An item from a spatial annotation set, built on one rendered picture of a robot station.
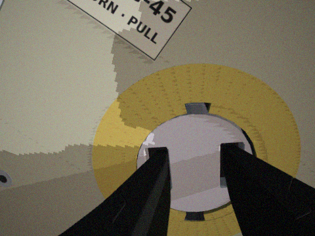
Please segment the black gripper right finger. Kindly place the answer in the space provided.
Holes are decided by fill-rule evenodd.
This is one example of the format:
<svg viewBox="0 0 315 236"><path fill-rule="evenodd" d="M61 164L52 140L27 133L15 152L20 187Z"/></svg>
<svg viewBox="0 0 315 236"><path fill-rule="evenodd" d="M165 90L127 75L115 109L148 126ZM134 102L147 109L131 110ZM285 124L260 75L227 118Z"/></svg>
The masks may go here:
<svg viewBox="0 0 315 236"><path fill-rule="evenodd" d="M315 188L236 145L222 162L243 236L315 236Z"/></svg>

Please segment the grey rectangular panel block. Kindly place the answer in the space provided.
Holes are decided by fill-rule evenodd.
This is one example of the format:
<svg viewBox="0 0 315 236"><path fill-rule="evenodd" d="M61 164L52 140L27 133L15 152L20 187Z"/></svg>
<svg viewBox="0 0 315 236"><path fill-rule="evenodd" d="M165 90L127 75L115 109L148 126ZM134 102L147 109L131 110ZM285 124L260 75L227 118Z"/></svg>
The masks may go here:
<svg viewBox="0 0 315 236"><path fill-rule="evenodd" d="M59 236L202 102L315 188L315 0L3 0L0 236Z"/></svg>

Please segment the grey cylinder with two slots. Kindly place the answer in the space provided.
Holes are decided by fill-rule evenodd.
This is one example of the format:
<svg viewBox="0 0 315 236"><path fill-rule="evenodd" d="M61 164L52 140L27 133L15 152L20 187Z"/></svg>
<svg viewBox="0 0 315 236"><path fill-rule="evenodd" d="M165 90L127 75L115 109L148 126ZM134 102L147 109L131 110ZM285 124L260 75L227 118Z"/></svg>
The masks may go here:
<svg viewBox="0 0 315 236"><path fill-rule="evenodd" d="M186 104L186 113L160 123L142 142L138 170L157 150L167 149L171 179L171 209L205 212L230 202L222 162L224 145L252 154L240 127L205 103Z"/></svg>

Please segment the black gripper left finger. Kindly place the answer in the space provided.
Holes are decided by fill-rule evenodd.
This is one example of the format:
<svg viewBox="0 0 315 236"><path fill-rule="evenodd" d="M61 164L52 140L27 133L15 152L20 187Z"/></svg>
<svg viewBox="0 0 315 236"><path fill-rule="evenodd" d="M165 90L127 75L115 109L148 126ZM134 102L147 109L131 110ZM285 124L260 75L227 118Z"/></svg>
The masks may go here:
<svg viewBox="0 0 315 236"><path fill-rule="evenodd" d="M167 236L171 209L168 150L157 150L138 170L59 236Z"/></svg>

